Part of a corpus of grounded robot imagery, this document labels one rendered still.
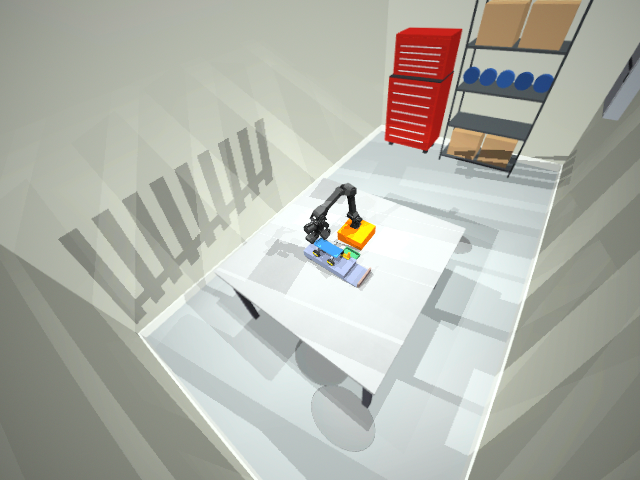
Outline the small blue wheeled trolley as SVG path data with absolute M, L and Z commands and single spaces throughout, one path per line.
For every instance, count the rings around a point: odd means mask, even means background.
M 344 250 L 342 248 L 340 247 L 338 248 L 337 246 L 330 243 L 328 240 L 323 240 L 321 237 L 318 240 L 316 240 L 314 245 L 317 246 L 316 250 L 313 251 L 313 254 L 316 257 L 320 255 L 319 253 L 320 249 L 332 255 L 330 259 L 327 260 L 327 263 L 331 266 L 334 265 L 334 257 L 337 258 L 340 254 L 342 255 L 344 253 Z

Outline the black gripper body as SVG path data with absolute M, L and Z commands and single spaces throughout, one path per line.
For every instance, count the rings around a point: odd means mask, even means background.
M 326 221 L 324 221 L 323 228 L 324 228 L 324 227 L 327 229 L 327 228 L 329 227 L 329 223 L 327 223 Z M 313 243 L 316 241 L 316 238 L 318 237 L 318 236 L 317 236 L 317 235 L 318 235 L 318 233 L 319 233 L 320 231 L 322 231 L 322 229 L 323 229 L 323 228 L 321 228 L 321 229 L 317 229 L 317 230 L 313 231 L 313 233 L 312 233 L 312 234 L 308 234 L 308 235 L 305 237 L 305 240 L 307 240 L 309 243 L 313 244 Z

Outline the light blue ramp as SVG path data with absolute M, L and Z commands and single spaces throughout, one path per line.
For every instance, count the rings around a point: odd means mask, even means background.
M 313 244 L 310 244 L 304 250 L 304 255 L 306 256 L 306 258 L 315 261 L 322 267 L 326 268 L 327 270 L 337 275 L 349 284 L 355 286 L 356 288 L 360 287 L 368 274 L 371 272 L 371 267 L 367 270 L 366 268 L 357 264 L 356 259 L 350 256 L 350 259 L 347 260 L 346 258 L 342 257 L 341 254 L 337 258 L 334 257 L 334 265 L 331 266 L 327 263 L 327 260 L 330 259 L 332 255 L 320 249 L 320 255 L 316 257 L 313 254 L 313 251 L 316 250 L 317 246 L 315 246 L 314 244 L 315 242 Z

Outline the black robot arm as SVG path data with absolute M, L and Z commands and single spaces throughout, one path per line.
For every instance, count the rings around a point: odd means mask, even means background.
M 333 204 L 343 195 L 347 196 L 349 212 L 347 213 L 347 217 L 352 220 L 352 224 L 350 227 L 357 229 L 361 226 L 361 221 L 363 218 L 360 217 L 359 213 L 356 210 L 356 202 L 355 195 L 357 194 L 357 188 L 350 183 L 341 184 L 341 186 L 336 187 L 335 191 L 329 196 L 329 198 L 320 206 L 317 206 L 311 216 L 311 222 L 305 224 L 303 227 L 306 234 L 310 234 L 317 229 L 323 228 L 324 221 L 327 220 L 326 216 L 328 214 L 328 210 L 333 206 Z M 315 217 L 315 218 L 313 218 Z M 323 240 L 326 240 L 329 236 L 331 230 L 330 229 L 322 229 L 318 233 L 317 236 L 320 236 Z

